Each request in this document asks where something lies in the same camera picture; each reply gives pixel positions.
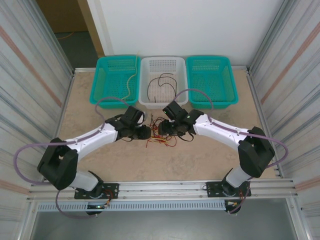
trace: corrugated metal wall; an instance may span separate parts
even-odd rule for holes
[[[13,168],[15,151],[56,132],[72,79],[57,40],[33,0],[0,1],[0,239],[16,239],[29,184]],[[33,180],[44,148],[18,159]]]
[[[269,130],[289,148],[284,176],[320,239],[320,1],[292,2],[250,70]]]

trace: work table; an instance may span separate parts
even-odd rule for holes
[[[211,116],[240,128],[261,127],[246,72],[234,70],[233,74],[239,102],[226,109],[214,110]],[[93,78],[94,72],[76,73],[60,130],[62,140],[82,135],[101,124],[95,106],[89,102]],[[151,114],[154,118],[167,119],[161,109],[148,110],[139,103],[136,106],[147,111],[144,124],[150,123]],[[192,109],[190,103],[182,107],[187,111]],[[100,108],[106,119],[123,114],[125,110]],[[184,181],[222,179],[231,168],[239,165],[236,151],[205,136],[195,135],[192,142],[177,138],[175,147],[149,142],[146,148],[146,142],[118,140],[107,144],[83,158],[78,169],[93,171],[104,181]],[[275,177],[273,168],[262,175],[262,178]]]

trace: plastic basket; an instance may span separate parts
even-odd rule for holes
[[[163,109],[176,94],[188,88],[186,62],[181,57],[146,57],[141,61],[139,103],[147,109]],[[182,93],[176,102],[188,102],[188,93]]]
[[[135,55],[105,56],[98,59],[93,79],[90,103],[97,102],[104,97],[124,98],[129,105],[135,105],[139,96],[140,57]],[[117,100],[105,100],[99,103],[104,109],[126,108]]]
[[[224,56],[191,56],[186,60],[188,87],[206,93],[216,109],[225,109],[238,102],[238,93],[230,61]],[[195,109],[211,108],[199,92],[189,92]]]

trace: teal basket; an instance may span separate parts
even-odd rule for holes
[[[90,94],[90,103],[105,97],[117,97],[129,105],[135,105],[139,97],[140,57],[135,55],[105,56],[98,59]],[[121,101],[105,100],[99,103],[104,109],[119,109],[127,106]]]
[[[190,56],[186,59],[188,87],[206,93],[215,109],[225,109],[238,102],[236,82],[230,61],[224,56]],[[189,91],[195,109],[210,109],[208,99],[199,92]]]

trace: white basket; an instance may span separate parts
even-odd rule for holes
[[[186,62],[183,58],[155,56],[142,59],[139,103],[147,109],[163,109],[176,94],[187,88]],[[182,106],[188,100],[188,93],[184,92],[175,101]]]

